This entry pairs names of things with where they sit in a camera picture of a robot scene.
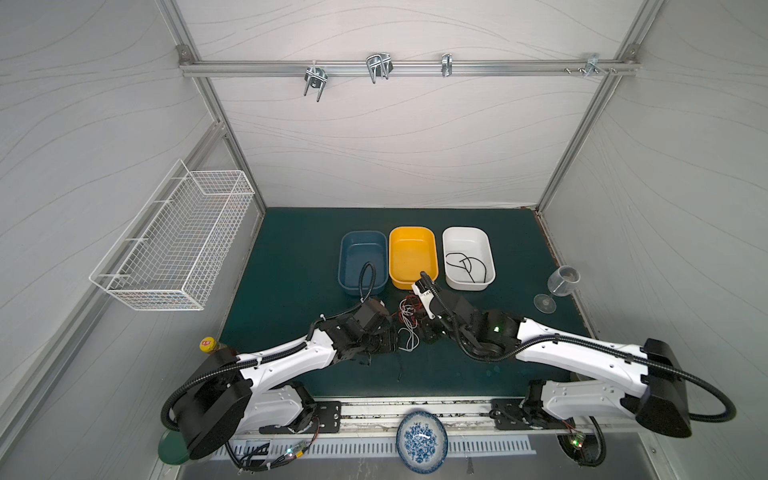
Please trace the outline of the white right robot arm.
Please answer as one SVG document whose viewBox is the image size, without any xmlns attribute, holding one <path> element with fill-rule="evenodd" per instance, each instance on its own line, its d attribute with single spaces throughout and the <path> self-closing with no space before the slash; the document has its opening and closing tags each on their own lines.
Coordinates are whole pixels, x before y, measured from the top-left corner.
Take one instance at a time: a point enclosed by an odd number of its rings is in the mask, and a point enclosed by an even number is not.
<svg viewBox="0 0 768 480">
<path fill-rule="evenodd" d="M 654 433 L 688 438 L 694 422 L 725 423 L 736 417 L 734 402 L 682 370 L 660 340 L 649 339 L 642 346 L 603 342 L 498 310 L 482 312 L 452 292 L 428 288 L 415 293 L 428 318 L 473 360 L 517 360 L 580 375 L 575 382 L 532 382 L 520 407 L 530 422 L 541 417 L 626 417 Z"/>
</svg>

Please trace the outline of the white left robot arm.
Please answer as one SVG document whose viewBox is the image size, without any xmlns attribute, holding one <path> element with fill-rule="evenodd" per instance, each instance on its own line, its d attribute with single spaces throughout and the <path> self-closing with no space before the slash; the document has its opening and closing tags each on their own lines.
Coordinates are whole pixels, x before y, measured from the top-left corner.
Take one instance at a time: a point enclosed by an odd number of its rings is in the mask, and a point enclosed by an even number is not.
<svg viewBox="0 0 768 480">
<path fill-rule="evenodd" d="M 302 430 L 317 404 L 299 376 L 393 349 L 391 315 L 382 302 L 368 299 L 335 317 L 318 318 L 306 335 L 277 347 L 210 355 L 164 402 L 161 422 L 181 435 L 192 460 L 243 432 Z"/>
</svg>

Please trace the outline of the white plastic bin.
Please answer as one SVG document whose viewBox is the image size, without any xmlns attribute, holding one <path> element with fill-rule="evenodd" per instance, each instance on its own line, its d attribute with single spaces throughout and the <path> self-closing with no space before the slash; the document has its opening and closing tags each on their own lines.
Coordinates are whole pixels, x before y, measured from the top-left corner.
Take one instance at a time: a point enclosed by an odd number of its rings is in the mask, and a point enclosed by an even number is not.
<svg viewBox="0 0 768 480">
<path fill-rule="evenodd" d="M 452 226 L 442 234 L 445 281 L 458 291 L 486 290 L 496 278 L 488 235 L 475 227 Z"/>
</svg>

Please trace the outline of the blue plastic bin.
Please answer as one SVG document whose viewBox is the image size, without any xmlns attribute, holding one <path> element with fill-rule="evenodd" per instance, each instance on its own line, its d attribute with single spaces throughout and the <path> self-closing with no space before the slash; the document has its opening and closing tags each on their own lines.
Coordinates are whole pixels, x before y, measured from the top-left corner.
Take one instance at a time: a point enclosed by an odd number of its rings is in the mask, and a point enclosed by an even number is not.
<svg viewBox="0 0 768 480">
<path fill-rule="evenodd" d="M 388 283 L 388 243 L 380 231 L 346 233 L 340 244 L 337 280 L 344 292 L 358 299 L 382 293 Z"/>
</svg>

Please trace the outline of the yellow plastic bin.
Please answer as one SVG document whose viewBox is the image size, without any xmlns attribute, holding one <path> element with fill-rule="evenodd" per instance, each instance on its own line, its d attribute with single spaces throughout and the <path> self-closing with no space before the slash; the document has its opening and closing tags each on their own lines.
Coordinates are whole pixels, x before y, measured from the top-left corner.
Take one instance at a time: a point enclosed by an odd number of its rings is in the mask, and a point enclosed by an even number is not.
<svg viewBox="0 0 768 480">
<path fill-rule="evenodd" d="M 439 276 L 434 233 L 423 226 L 399 226 L 389 234 L 389 277 L 395 288 L 410 290 L 425 272 L 432 280 Z"/>
</svg>

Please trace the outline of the clear plastic lid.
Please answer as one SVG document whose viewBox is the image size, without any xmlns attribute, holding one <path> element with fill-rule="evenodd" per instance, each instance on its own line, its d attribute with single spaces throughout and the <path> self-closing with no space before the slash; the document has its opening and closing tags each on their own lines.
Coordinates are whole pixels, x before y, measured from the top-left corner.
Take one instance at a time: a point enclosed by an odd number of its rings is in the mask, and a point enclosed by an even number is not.
<svg viewBox="0 0 768 480">
<path fill-rule="evenodd" d="M 557 305 L 551 294 L 537 294 L 533 298 L 534 306 L 543 314 L 552 314 L 556 311 Z"/>
</svg>

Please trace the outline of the clear measuring cup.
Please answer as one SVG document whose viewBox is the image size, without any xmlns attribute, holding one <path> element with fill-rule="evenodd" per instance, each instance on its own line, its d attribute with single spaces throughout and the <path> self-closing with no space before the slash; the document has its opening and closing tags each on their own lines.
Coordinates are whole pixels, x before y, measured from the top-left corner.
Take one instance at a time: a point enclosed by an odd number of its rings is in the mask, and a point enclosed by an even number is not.
<svg viewBox="0 0 768 480">
<path fill-rule="evenodd" d="M 560 266 L 547 281 L 547 288 L 551 295 L 566 297 L 574 293 L 581 275 L 578 270 L 569 265 Z"/>
</svg>

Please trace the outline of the blue white patterned plate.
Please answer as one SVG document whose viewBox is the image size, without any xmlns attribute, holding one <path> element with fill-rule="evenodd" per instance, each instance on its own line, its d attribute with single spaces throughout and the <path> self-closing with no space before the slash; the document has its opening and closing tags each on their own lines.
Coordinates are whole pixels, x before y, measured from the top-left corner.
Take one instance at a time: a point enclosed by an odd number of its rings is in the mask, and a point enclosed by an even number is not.
<svg viewBox="0 0 768 480">
<path fill-rule="evenodd" d="M 432 474 L 447 457 L 447 431 L 436 415 L 416 410 L 407 414 L 398 426 L 395 447 L 409 470 Z"/>
</svg>

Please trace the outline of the metal crossbar rail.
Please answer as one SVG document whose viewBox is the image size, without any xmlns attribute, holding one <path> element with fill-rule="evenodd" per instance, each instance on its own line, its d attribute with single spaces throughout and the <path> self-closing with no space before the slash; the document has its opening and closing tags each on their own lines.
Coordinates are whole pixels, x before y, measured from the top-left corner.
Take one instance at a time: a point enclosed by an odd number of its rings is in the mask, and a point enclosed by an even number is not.
<svg viewBox="0 0 768 480">
<path fill-rule="evenodd" d="M 624 76 L 641 69 L 638 62 L 604 59 L 576 60 L 460 60 L 455 57 L 431 60 L 397 60 L 390 62 L 392 78 L 397 77 L 520 77 L 520 76 Z M 272 77 L 302 78 L 311 68 L 326 76 L 367 77 L 364 60 L 315 61 L 199 61 L 180 67 L 185 77 L 237 78 Z"/>
</svg>

